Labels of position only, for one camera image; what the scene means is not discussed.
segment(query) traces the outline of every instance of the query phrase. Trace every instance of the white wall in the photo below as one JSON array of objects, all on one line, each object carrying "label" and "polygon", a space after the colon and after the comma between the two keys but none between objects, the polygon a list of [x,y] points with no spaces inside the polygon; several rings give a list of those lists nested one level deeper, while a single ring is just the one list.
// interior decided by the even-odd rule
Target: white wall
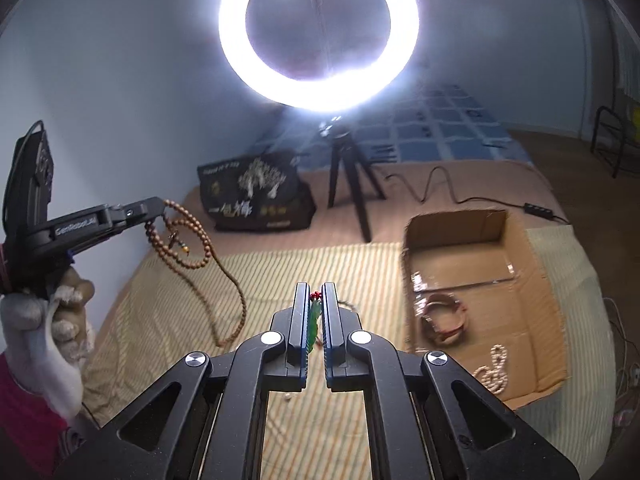
[{"label": "white wall", "polygon": [[578,132],[586,84],[577,0],[421,0],[421,44],[442,79],[503,123]]},{"label": "white wall", "polygon": [[[181,200],[197,165],[242,153],[270,119],[223,60],[216,1],[24,0],[0,36],[0,191],[37,119],[55,164],[50,218]],[[139,227],[78,256],[95,326],[147,250]]]}]

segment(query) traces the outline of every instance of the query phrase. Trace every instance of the glowing white ring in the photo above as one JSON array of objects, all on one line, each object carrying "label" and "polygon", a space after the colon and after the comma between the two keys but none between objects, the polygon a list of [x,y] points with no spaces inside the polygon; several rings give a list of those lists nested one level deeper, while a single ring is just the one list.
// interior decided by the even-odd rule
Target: glowing white ring
[{"label": "glowing white ring", "polygon": [[246,31],[249,0],[222,0],[219,30],[231,67],[259,94],[289,106],[318,112],[351,108],[380,92],[401,72],[418,38],[415,0],[386,0],[391,30],[385,49],[370,66],[319,81],[290,79],[267,66],[255,53]]}]

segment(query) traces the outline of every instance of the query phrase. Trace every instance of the striped cloth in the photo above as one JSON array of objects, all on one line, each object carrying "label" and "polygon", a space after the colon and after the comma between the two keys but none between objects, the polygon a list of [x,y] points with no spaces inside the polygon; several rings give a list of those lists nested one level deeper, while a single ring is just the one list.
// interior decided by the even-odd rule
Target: striped cloth
[{"label": "striped cloth", "polygon": [[[567,315],[569,342],[591,342],[584,345],[588,348],[577,346],[580,352],[570,352],[573,376],[566,386],[558,394],[527,406],[523,413],[583,471],[585,464],[591,468],[603,460],[609,441],[612,411],[608,402],[614,390],[611,338],[601,330],[608,324],[606,318],[602,323],[604,308],[593,268],[580,252],[571,228],[538,231],[530,234],[531,240],[536,250],[540,246],[549,278],[560,291],[561,308],[565,313],[576,311],[575,316]],[[546,233],[553,237],[551,242]],[[333,281],[340,299],[358,306],[365,328],[404,348],[400,249],[399,243],[358,244],[224,258],[248,300],[249,316],[238,341],[268,329],[273,313],[290,306],[296,282],[309,282],[317,290],[321,283]],[[215,298],[213,314],[218,329],[223,335],[229,333],[240,313],[233,286],[214,266],[191,276],[207,297]],[[588,308],[574,308],[575,301]],[[602,358],[592,359],[598,349]],[[230,348],[215,348],[209,314],[151,254],[132,278],[104,343],[85,370],[85,402],[105,423],[193,350],[214,356]],[[592,374],[585,373],[582,356],[592,360]],[[584,423],[578,424],[578,418]],[[262,478],[369,479],[368,447],[362,394],[331,394],[324,384],[322,351],[316,348],[309,356],[307,388],[289,400],[282,393],[270,395]]]}]

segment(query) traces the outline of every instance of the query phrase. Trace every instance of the bed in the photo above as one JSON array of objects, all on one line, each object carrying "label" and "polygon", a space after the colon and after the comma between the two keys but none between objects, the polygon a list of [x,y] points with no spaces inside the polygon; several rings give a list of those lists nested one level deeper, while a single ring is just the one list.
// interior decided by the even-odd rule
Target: bed
[{"label": "bed", "polygon": [[[508,133],[497,123],[480,123],[472,119],[475,115],[464,112],[481,109],[482,116],[489,117],[484,108],[471,107],[472,97],[463,95],[456,86],[440,89],[422,86],[418,90],[422,93],[418,104],[415,96],[409,99],[400,96],[396,103],[412,104],[408,107],[394,104],[379,114],[383,123],[377,126],[386,128],[388,138],[360,135],[361,131],[382,129],[371,130],[376,124],[368,124],[364,113],[358,119],[356,137],[364,149],[369,146],[370,156],[376,153],[373,146],[379,146],[380,142],[392,144],[392,149],[384,152],[387,158],[376,160],[382,170],[401,173],[415,189],[422,190],[429,171],[439,164],[449,170],[460,198],[485,196],[505,202],[533,202],[562,215],[548,182]],[[428,93],[433,91],[443,95]],[[438,100],[433,105],[446,103],[449,107],[431,107],[430,100]],[[453,107],[456,100],[462,106]],[[423,118],[415,115],[419,109]],[[397,122],[399,110],[413,110],[412,117],[418,120]],[[433,110],[454,110],[458,116],[438,116]],[[462,120],[447,121],[451,118]],[[300,117],[296,121],[293,122],[297,128],[304,122]],[[310,128],[316,124],[314,121],[306,118]],[[427,127],[431,136],[412,139],[400,134],[402,127],[416,124],[421,131]],[[474,138],[448,136],[447,125],[452,124],[466,126],[473,131]],[[283,127],[277,136],[261,139],[252,151],[277,150],[289,143],[288,147],[301,154],[312,149],[318,155],[320,148],[316,144],[322,140],[309,134],[293,135],[294,130]],[[467,141],[471,141],[469,146],[480,147],[481,153],[474,148],[454,148]],[[414,147],[407,151],[403,146],[411,142],[435,146],[436,150]],[[412,160],[411,153],[419,154],[420,160]],[[437,157],[429,158],[435,153]],[[334,281],[340,297],[358,306],[364,327],[388,338],[397,348],[404,348],[406,333],[399,273],[404,227],[416,214],[460,206],[451,203],[442,176],[435,178],[424,205],[416,203],[401,182],[389,181],[385,183],[388,199],[367,203],[374,239],[371,244],[363,244],[346,183],[342,178],[338,180],[336,206],[327,209],[328,160],[313,156],[307,163],[304,161],[301,156],[300,166],[306,170],[302,179],[309,184],[318,206],[309,230],[251,235],[218,233],[202,209],[197,189],[184,201],[187,209],[201,219],[216,252],[248,298],[248,322],[238,341],[268,328],[273,312],[290,305],[297,281],[309,282],[312,288],[319,288],[324,281]],[[373,190],[368,185],[363,181],[365,194],[372,196]],[[495,204],[478,201],[470,206],[495,207]],[[604,459],[615,398],[612,336],[597,276],[571,226],[526,216],[517,208],[511,212],[524,222],[563,312],[570,375],[558,392],[525,406],[519,414],[574,462],[582,478],[588,478]],[[186,241],[197,247],[195,240]],[[214,266],[193,271],[191,276],[207,297],[215,298],[212,315],[220,332],[229,332],[239,316],[239,301],[232,285]],[[215,347],[209,331],[210,315],[189,289],[150,253],[119,295],[84,372],[84,400],[98,420],[101,423],[110,420],[188,352],[197,349],[217,355],[233,349]],[[143,362],[137,358],[141,354],[146,356]],[[278,393],[270,399],[262,478],[370,478],[362,396],[330,395],[324,387],[321,355],[321,351],[315,351],[310,356],[309,382],[304,392],[295,394],[291,400]],[[345,420],[351,421],[348,430],[342,427]]]}]

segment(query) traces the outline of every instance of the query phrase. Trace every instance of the metal bolt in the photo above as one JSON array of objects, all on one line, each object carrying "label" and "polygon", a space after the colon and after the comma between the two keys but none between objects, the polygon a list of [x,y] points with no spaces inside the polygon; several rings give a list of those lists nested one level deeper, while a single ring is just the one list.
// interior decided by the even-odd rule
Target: metal bolt
[{"label": "metal bolt", "polygon": [[366,345],[371,342],[371,334],[364,330],[356,330],[356,332],[351,334],[351,340],[359,345]]},{"label": "metal bolt", "polygon": [[207,357],[202,352],[191,352],[187,357],[184,358],[184,362],[187,363],[187,366],[200,366],[204,364],[204,361],[207,360]]},{"label": "metal bolt", "polygon": [[440,350],[434,350],[427,354],[427,361],[436,366],[446,364],[448,359],[447,355]]},{"label": "metal bolt", "polygon": [[262,336],[260,336],[260,341],[262,341],[265,345],[275,345],[276,343],[279,343],[281,339],[282,336],[280,335],[280,333],[274,332],[273,330],[265,332],[264,334],[262,334]]}]

